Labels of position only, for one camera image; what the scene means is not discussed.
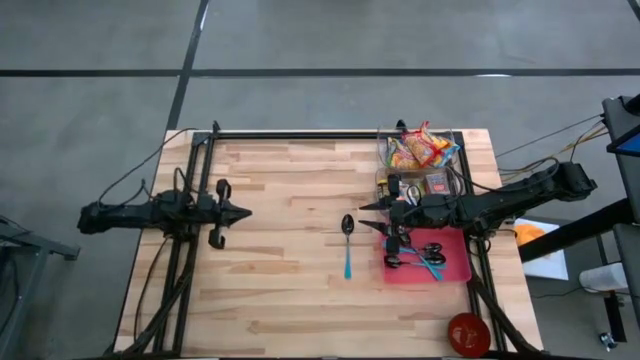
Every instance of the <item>red tray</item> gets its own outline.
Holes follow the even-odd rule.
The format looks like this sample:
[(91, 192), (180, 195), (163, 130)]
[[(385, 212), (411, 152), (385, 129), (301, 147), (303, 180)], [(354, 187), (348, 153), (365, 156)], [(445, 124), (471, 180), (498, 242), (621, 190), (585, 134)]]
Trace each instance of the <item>red tray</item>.
[[(441, 253), (447, 258), (447, 268), (440, 269), (441, 282), (467, 282), (471, 279), (469, 258), (462, 230), (446, 227), (443, 229), (414, 229), (411, 231), (411, 244), (415, 249), (423, 248), (427, 243), (442, 244)], [(420, 259), (413, 254), (400, 254), (400, 260), (418, 263)], [(421, 266), (402, 265), (397, 269), (384, 266), (384, 281), (390, 284), (418, 284), (438, 282), (429, 269)]]

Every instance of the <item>spoon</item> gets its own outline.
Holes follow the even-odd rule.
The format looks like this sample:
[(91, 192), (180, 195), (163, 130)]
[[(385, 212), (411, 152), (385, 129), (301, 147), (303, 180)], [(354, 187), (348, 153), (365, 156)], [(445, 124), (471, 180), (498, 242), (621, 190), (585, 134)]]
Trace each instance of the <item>spoon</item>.
[(342, 218), (342, 232), (347, 236), (347, 262), (344, 265), (344, 278), (351, 279), (351, 251), (349, 249), (349, 235), (353, 232), (353, 217), (349, 214)]

